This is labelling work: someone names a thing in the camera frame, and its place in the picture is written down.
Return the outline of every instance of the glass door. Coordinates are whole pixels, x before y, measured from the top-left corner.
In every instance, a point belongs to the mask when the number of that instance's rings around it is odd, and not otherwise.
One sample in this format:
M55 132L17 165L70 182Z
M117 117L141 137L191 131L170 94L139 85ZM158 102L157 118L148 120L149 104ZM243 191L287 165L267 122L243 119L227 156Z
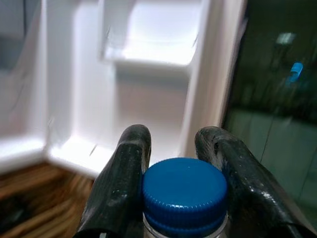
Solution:
M249 0L223 127L317 229L317 1Z

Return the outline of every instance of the refrigerator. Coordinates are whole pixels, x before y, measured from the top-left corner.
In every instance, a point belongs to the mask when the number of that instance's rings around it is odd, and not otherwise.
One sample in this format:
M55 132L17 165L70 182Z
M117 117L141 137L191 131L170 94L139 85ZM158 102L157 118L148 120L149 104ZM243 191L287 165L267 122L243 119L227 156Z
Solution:
M197 130L221 125L245 7L38 1L16 64L1 69L0 173L47 160L94 178L139 123L152 135L150 165L195 157Z

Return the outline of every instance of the wooden floor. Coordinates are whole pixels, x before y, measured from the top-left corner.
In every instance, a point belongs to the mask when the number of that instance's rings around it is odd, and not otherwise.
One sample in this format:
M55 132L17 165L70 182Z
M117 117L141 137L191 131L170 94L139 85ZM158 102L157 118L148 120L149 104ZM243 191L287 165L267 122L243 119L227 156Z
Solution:
M0 238L71 238L92 183L46 163L0 176ZM3 228L8 217L20 218Z

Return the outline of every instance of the blue bottle cap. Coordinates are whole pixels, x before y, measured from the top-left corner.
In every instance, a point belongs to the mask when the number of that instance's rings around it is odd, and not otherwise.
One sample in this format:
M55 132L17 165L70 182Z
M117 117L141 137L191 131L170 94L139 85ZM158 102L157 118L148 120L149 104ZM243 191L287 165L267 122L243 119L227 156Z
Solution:
M214 166L190 158L168 159L144 174L144 215L170 237L204 237L223 222L227 184Z

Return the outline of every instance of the clear plastic bottle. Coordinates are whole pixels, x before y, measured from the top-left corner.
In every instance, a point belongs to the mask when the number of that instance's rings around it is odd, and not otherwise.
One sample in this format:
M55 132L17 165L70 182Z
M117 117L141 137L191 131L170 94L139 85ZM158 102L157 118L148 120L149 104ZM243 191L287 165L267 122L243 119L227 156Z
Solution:
M227 184L214 166L174 158L150 167L143 179L144 238L224 238Z

